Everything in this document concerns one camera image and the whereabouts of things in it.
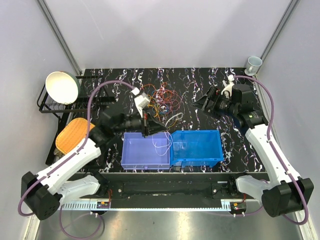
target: mug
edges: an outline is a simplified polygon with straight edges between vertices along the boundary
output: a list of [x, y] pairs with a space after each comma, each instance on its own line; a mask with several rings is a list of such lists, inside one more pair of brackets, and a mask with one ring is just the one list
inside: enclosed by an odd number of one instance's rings
[[261, 65], [262, 65], [262, 60], [259, 57], [251, 56], [248, 58], [244, 73], [248, 76], [253, 76], [257, 73]]

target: gray wall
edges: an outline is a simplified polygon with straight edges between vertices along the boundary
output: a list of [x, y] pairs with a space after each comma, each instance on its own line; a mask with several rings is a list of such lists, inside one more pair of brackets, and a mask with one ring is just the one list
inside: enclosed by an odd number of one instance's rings
[[36, 1], [0, 6], [0, 239], [17, 240], [27, 221], [17, 212], [21, 177], [45, 167], [57, 130], [57, 119], [40, 113], [36, 100], [50, 72], [72, 68]]
[[311, 178], [309, 202], [320, 235], [320, 1], [302, 0], [258, 76], [275, 102], [274, 127], [285, 155]]
[[243, 67], [290, 0], [47, 0], [84, 68]]

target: black marble tabletop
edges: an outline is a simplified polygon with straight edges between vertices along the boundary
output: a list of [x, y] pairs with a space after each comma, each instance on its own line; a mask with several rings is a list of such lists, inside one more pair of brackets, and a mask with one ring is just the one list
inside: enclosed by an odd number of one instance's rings
[[[206, 116], [200, 110], [191, 106], [191, 103], [207, 92], [210, 86], [224, 88], [223, 80], [227, 81], [228, 75], [244, 75], [244, 68], [126, 68], [126, 69], [86, 69], [85, 76], [99, 76], [93, 86], [109, 80], [120, 80], [130, 83], [134, 87], [141, 88], [147, 84], [154, 85], [157, 89], [165, 83], [165, 88], [176, 93], [182, 101], [177, 111], [162, 114], [160, 120], [163, 123], [178, 112], [182, 112], [183, 118], [170, 128], [169, 132], [177, 130], [219, 130], [224, 161], [216, 166], [185, 167], [184, 169], [169, 170], [124, 170], [121, 167], [123, 134], [117, 136], [114, 146], [104, 156], [101, 156], [92, 168], [99, 169], [102, 173], [120, 172], [265, 172], [259, 157], [252, 145], [235, 128], [233, 120], [227, 116], [218, 119]], [[256, 98], [255, 108], [259, 109], [260, 103], [255, 86], [243, 78], [236, 79], [237, 83], [246, 83], [252, 86]], [[150, 94], [153, 87], [144, 87]], [[123, 106], [125, 114], [135, 111], [133, 98], [128, 87], [121, 84], [108, 85], [106, 88], [109, 96], [114, 96], [117, 104]], [[97, 109], [91, 116], [91, 121], [99, 118], [101, 109]], [[87, 117], [84, 113], [73, 114], [72, 118]]]

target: purple bin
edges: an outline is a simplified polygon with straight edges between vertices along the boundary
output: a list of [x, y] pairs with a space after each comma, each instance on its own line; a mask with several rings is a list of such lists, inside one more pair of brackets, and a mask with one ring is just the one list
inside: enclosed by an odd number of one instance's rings
[[170, 168], [169, 140], [164, 132], [143, 137], [140, 132], [125, 132], [121, 166], [125, 170], [162, 170]]

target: blue bin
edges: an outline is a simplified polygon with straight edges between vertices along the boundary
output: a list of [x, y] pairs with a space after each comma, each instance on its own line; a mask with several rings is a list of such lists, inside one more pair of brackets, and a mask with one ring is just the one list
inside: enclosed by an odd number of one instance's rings
[[224, 160], [219, 130], [175, 131], [170, 165], [213, 167]]
[[125, 170], [164, 170], [170, 168], [170, 151], [164, 132], [143, 137], [141, 132], [125, 132], [121, 166]]

